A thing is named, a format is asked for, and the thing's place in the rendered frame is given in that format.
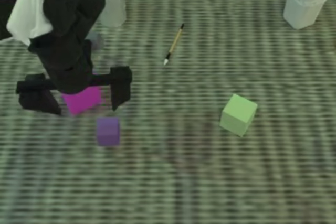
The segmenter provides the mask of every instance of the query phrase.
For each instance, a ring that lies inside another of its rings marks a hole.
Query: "magenta block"
[[[71,114],[75,115],[101,103],[99,87],[88,87],[77,94],[62,94]]]
[[[120,125],[118,118],[98,118],[96,136],[99,146],[119,145]]]

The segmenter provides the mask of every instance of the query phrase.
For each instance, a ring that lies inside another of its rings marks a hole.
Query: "cube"
[[[99,87],[88,87],[77,94],[62,94],[71,114],[76,115],[101,103]]]
[[[99,146],[116,146],[120,142],[118,118],[98,118],[96,136]]]
[[[240,137],[250,126],[258,105],[237,94],[233,94],[222,111],[220,126]]]

